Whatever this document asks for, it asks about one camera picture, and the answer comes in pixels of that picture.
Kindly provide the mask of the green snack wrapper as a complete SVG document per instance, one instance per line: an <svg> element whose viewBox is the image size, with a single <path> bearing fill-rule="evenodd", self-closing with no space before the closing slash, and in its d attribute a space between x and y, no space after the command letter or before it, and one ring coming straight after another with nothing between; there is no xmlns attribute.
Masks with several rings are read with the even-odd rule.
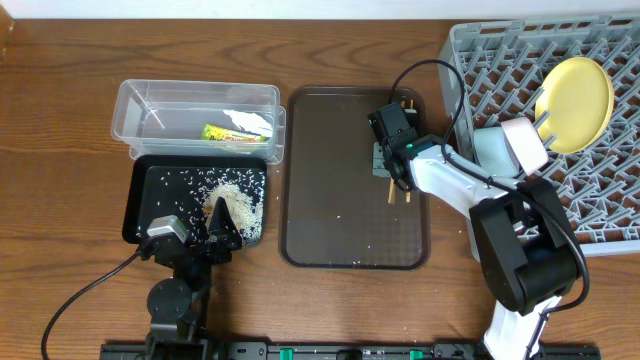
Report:
<svg viewBox="0 0 640 360"><path fill-rule="evenodd" d="M230 142L266 142L267 138L262 135L246 133L223 128L216 125L206 124L201 133L201 139L206 141L230 141Z"/></svg>

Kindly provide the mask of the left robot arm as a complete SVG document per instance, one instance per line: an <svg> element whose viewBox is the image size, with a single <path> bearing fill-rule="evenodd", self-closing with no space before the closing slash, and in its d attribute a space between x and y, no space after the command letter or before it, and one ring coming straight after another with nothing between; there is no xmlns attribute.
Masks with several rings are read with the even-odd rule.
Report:
<svg viewBox="0 0 640 360"><path fill-rule="evenodd" d="M243 246L224 198L216 200L207 219L209 239L189 245L187 230L174 215L154 219L137 248L142 260L173 270L147 297L150 331L144 359L213 359L218 342L207 334L206 318L212 288L211 269L232 260Z"/></svg>

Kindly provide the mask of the light blue bowl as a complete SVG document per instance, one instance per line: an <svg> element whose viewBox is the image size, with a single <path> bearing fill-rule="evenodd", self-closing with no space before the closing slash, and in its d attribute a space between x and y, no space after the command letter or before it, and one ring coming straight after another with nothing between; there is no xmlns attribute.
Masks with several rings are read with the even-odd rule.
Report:
<svg viewBox="0 0 640 360"><path fill-rule="evenodd" d="M514 178L520 165L501 127L477 129L474 147L479 166L493 176Z"/></svg>

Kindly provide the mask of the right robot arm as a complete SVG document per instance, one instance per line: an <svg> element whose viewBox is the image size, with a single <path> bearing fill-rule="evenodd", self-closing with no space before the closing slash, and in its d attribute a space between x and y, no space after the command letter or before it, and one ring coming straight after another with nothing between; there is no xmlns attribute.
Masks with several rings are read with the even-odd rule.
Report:
<svg viewBox="0 0 640 360"><path fill-rule="evenodd" d="M551 183L499 181L434 135L398 103L368 122L393 184L445 201L471 222L496 307L483 344L494 359L532 359L551 314L580 305L590 279L584 254Z"/></svg>

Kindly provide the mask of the white bowl with leftovers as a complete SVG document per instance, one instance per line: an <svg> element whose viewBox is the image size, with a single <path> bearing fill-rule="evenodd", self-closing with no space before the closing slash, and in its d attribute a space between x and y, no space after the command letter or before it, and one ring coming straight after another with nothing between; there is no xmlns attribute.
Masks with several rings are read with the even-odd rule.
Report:
<svg viewBox="0 0 640 360"><path fill-rule="evenodd" d="M548 162L548 154L537 130L526 117L503 121L501 127L526 175L532 175Z"/></svg>

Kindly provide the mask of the yellow plate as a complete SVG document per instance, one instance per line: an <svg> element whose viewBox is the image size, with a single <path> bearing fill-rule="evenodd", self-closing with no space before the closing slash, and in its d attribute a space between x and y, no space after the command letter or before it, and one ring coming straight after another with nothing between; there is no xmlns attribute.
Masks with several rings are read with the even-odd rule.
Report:
<svg viewBox="0 0 640 360"><path fill-rule="evenodd" d="M535 103L537 131L560 154L583 150L606 130L614 108L611 77L596 61L573 57L555 66L544 78Z"/></svg>

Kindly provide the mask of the white tissue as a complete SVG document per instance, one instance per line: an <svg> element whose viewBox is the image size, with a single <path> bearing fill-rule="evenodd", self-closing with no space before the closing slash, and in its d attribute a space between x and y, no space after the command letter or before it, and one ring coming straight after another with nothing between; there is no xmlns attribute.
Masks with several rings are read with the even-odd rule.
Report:
<svg viewBox="0 0 640 360"><path fill-rule="evenodd" d="M256 113L224 110L223 113L231 118L231 122L239 129L249 133L271 138L273 125Z"/></svg>

